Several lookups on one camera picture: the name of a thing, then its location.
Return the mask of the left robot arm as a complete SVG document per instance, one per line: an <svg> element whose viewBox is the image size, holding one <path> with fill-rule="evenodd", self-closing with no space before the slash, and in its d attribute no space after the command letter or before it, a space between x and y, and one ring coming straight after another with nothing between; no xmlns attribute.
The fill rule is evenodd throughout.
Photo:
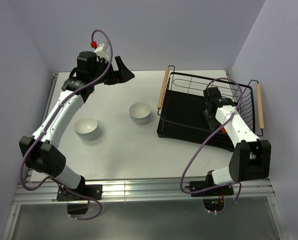
<svg viewBox="0 0 298 240"><path fill-rule="evenodd" d="M50 114L31 136L23 136L19 141L21 167L45 174L45 180L63 186L75 200L86 195L85 178L67 166L58 147L68 124L94 92L95 85L122 84L135 77L120 56L115 57L118 69L114 70L112 59L105 59L98 52L81 52Z"/></svg>

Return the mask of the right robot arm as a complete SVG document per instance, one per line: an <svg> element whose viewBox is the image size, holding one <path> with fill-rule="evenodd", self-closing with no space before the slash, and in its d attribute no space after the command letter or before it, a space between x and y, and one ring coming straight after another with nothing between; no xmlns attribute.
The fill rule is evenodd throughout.
<svg viewBox="0 0 298 240"><path fill-rule="evenodd" d="M222 97L217 87L204 90L205 118L211 126L225 129L234 151L227 167L214 170L205 182L206 192L216 195L224 184L266 179L271 162L271 144L261 140L238 113L238 105Z"/></svg>

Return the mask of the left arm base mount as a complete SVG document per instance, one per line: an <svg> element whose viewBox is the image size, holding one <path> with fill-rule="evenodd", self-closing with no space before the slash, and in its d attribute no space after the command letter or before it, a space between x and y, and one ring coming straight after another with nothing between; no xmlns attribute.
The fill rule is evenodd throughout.
<svg viewBox="0 0 298 240"><path fill-rule="evenodd" d="M84 193L81 195L84 195L89 198L93 198L95 200L101 200L102 197L102 185L100 184L93 184L93 185L86 185ZM76 196L74 194L69 193L66 189L59 187L56 200L58 202L72 202L72 201L85 201L84 198ZM89 202L88 203L69 203L67 204L67 212L68 214L73 215L84 215L87 213L89 208Z"/></svg>

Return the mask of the orange bowl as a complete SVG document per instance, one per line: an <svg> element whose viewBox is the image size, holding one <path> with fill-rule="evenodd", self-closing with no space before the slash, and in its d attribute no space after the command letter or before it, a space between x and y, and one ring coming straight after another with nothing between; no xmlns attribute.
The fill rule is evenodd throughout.
<svg viewBox="0 0 298 240"><path fill-rule="evenodd" d="M221 132L224 133L224 134L227 134L227 131L225 130L225 128L221 128Z"/></svg>

